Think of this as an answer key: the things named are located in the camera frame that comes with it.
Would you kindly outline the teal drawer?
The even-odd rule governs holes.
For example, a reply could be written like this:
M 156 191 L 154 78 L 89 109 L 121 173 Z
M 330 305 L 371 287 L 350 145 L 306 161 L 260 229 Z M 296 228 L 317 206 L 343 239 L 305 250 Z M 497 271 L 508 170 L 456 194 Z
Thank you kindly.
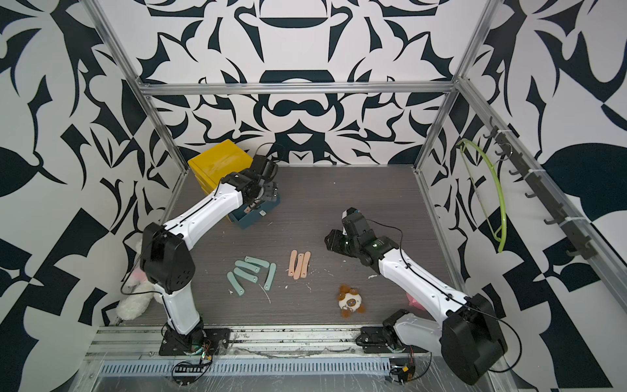
M 258 220 L 266 217 L 272 210 L 279 206 L 280 202 L 281 197 L 278 194 L 274 201 L 263 201 L 257 208 L 243 205 L 233 210 L 233 212 L 230 212 L 227 217 L 231 223 L 234 223 L 242 230 L 246 230 L 246 228 L 258 222 Z

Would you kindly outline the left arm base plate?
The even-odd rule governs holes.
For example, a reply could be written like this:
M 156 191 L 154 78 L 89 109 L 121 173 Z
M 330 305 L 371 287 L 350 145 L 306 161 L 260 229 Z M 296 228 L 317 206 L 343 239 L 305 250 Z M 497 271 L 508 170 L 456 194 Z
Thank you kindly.
M 195 328 L 190 334 L 181 335 L 166 324 L 162 331 L 163 339 L 158 354 L 160 356 L 219 354 L 229 347 L 230 334 L 229 328 L 205 328 L 202 331 Z

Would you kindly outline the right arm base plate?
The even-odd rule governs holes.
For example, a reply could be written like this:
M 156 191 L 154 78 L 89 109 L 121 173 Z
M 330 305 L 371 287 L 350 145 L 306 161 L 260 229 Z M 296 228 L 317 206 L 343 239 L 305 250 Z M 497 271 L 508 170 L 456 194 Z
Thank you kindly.
M 407 346 L 393 332 L 392 328 L 364 326 L 355 339 L 355 344 L 361 347 L 366 354 L 409 354 L 410 352 L 424 354 L 427 350 L 417 346 Z

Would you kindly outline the mint folding knife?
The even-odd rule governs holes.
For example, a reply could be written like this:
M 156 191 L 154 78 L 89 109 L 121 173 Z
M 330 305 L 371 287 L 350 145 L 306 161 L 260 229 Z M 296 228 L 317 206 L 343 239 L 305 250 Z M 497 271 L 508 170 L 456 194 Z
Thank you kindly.
M 238 282 L 238 279 L 235 277 L 235 274 L 233 273 L 233 271 L 230 271 L 227 273 L 227 280 L 231 284 L 234 292 L 236 292 L 239 296 L 244 295 L 245 290 L 242 287 L 242 285 Z
M 248 263 L 246 261 L 238 260 L 238 261 L 235 261 L 234 264 L 238 268 L 249 270 L 249 271 L 253 272 L 254 274 L 258 274 L 260 272 L 260 270 L 261 270 L 261 268 L 259 266 L 256 266 L 254 264 Z
M 265 283 L 264 283 L 264 290 L 266 290 L 266 292 L 271 290 L 271 287 L 274 282 L 274 277 L 276 275 L 276 270 L 277 270 L 277 265 L 275 263 L 271 263 L 269 265 L 268 274 L 266 276 Z
M 233 273 L 246 281 L 252 282 L 254 284 L 258 283 L 258 277 L 255 274 L 244 271 L 243 269 L 236 267 L 233 269 Z
M 246 256 L 244 258 L 244 261 L 246 261 L 247 263 L 253 264 L 255 266 L 263 267 L 263 268 L 269 268 L 270 266 L 269 261 L 265 261 L 265 260 L 252 257 L 252 256 Z

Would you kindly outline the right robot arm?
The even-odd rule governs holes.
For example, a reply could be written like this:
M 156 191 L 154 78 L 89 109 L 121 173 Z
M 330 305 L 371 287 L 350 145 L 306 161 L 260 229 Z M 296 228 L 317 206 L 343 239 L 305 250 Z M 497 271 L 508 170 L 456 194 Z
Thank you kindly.
M 351 207 L 342 215 L 341 229 L 326 236 L 325 245 L 401 287 L 432 317 L 427 321 L 404 310 L 390 316 L 384 323 L 392 339 L 390 348 L 425 349 L 441 356 L 462 382 L 476 384 L 508 351 L 504 322 L 496 317 L 491 302 L 445 284 L 413 261 L 401 243 L 376 235 L 371 223 Z

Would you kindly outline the pink folding knife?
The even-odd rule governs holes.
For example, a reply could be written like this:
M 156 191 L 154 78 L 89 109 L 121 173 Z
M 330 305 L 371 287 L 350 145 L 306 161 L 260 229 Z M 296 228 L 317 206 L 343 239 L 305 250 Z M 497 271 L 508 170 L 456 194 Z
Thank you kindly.
M 297 255 L 297 265 L 293 275 L 293 279 L 295 280 L 300 279 L 304 258 L 305 255 L 303 253 Z
M 311 258 L 311 252 L 305 252 L 304 253 L 303 262 L 302 262 L 302 266 L 301 266 L 301 273 L 300 273 L 300 277 L 302 279 L 306 278 L 307 275 L 308 275 L 308 268 L 309 268 L 309 264 L 310 264 L 310 258 Z
M 298 251 L 292 250 L 289 258 L 288 276 L 293 277 L 295 273 L 295 267 L 297 263 Z

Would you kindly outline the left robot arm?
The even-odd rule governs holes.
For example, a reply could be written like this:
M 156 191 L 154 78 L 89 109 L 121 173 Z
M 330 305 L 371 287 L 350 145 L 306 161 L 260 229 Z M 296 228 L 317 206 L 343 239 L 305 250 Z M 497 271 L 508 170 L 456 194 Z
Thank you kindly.
M 163 301 L 171 333 L 198 345 L 202 319 L 194 304 L 191 282 L 195 264 L 191 255 L 196 243 L 219 221 L 240 207 L 259 207 L 274 201 L 277 163 L 256 155 L 249 168 L 220 179 L 208 196 L 163 225 L 146 227 L 140 251 L 140 269 Z

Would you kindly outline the mint folding knife top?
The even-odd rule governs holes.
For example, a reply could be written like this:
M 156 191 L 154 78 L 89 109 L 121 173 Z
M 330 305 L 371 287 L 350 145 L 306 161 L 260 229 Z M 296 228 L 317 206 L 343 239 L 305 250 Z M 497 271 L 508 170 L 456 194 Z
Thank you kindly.
M 252 256 L 246 256 L 244 258 L 244 261 L 246 261 L 247 263 L 253 264 L 255 266 L 263 267 L 263 268 L 269 268 L 270 266 L 269 261 L 265 261 L 265 260 L 252 257 Z

